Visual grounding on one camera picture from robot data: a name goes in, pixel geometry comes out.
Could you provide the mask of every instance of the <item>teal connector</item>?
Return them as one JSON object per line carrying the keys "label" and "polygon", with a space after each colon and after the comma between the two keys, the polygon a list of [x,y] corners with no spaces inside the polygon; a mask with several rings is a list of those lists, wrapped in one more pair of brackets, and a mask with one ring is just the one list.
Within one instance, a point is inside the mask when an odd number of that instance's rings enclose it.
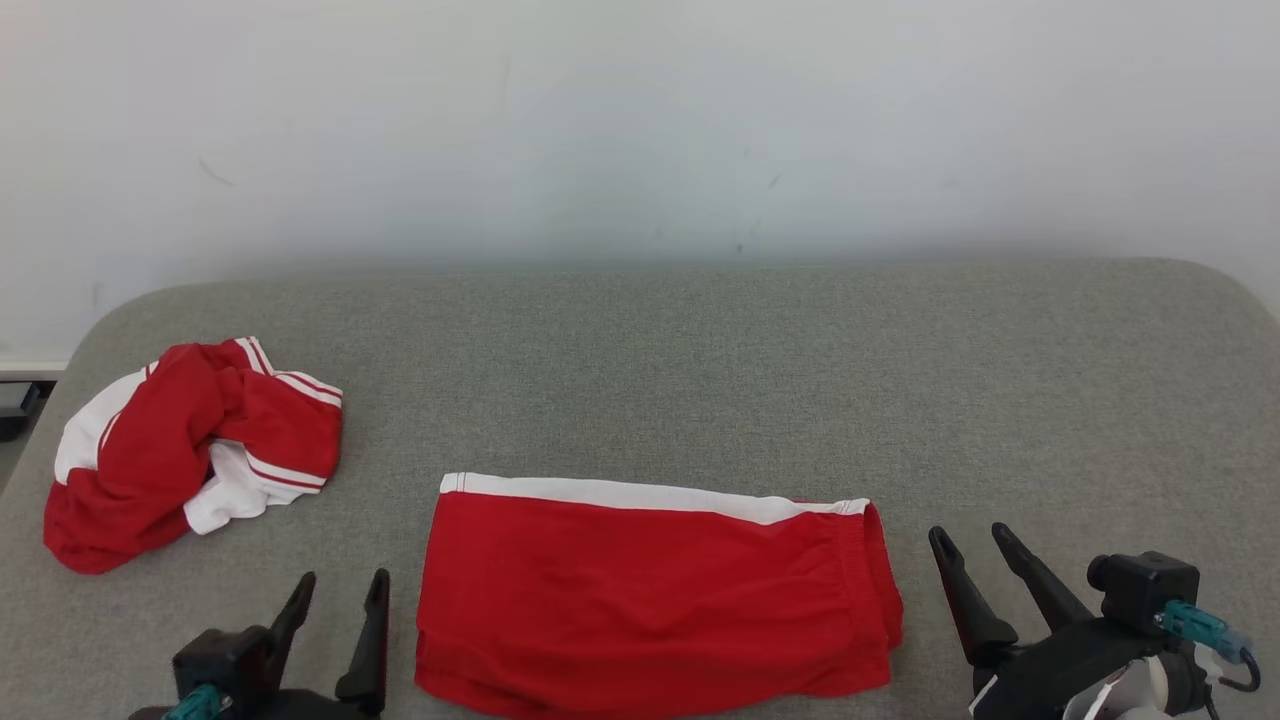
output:
{"label": "teal connector", "polygon": [[215,720],[221,715],[223,694],[214,685],[198,685],[161,720]]}
{"label": "teal connector", "polygon": [[1240,651],[1253,644],[1248,635],[1233,630],[1221,618],[1179,600],[1171,600],[1165,606],[1160,626],[1185,641],[1213,648],[1231,665],[1244,664]]}

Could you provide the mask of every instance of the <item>folded cloth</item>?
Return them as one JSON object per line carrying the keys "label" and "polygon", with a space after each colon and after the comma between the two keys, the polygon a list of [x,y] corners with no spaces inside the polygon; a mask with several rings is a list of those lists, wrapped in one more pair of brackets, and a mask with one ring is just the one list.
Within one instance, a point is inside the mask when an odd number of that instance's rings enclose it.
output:
{"label": "folded cloth", "polygon": [[890,682],[876,507],[445,475],[417,610],[426,692],[517,719],[646,720]]}
{"label": "folded cloth", "polygon": [[340,436],[342,391],[276,372],[256,338],[175,345],[67,423],[45,544],[72,570],[105,573],[320,492]]}

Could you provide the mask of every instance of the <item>white baseboard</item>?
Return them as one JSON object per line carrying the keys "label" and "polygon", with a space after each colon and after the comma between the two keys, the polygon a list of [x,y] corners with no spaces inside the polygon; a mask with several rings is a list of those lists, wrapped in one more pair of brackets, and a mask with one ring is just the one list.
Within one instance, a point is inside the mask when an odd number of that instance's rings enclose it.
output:
{"label": "white baseboard", "polygon": [[59,380],[64,370],[67,370],[67,360],[0,359],[0,382]]}

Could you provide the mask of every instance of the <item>floor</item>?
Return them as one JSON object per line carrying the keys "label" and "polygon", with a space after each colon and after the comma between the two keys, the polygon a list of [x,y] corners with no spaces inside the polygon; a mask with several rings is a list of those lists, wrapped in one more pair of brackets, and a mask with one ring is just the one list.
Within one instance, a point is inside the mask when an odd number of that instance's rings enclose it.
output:
{"label": "floor", "polygon": [[13,474],[13,469],[18,465],[18,459],[22,457],[22,451],[27,447],[27,439],[31,438],[31,430],[36,428],[36,421],[40,420],[40,413],[44,409],[45,401],[41,400],[36,404],[36,411],[27,423],[27,429],[23,430],[22,437],[12,442],[0,442],[0,492],[4,492],[4,487],[9,484],[9,475]]}

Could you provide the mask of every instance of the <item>white wall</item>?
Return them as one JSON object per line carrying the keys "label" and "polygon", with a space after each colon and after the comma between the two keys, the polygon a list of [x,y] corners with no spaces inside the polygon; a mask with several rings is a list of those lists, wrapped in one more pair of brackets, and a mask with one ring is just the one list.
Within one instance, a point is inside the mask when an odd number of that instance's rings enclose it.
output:
{"label": "white wall", "polygon": [[0,360],[311,268],[1166,255],[1280,309],[1275,0],[0,0]]}

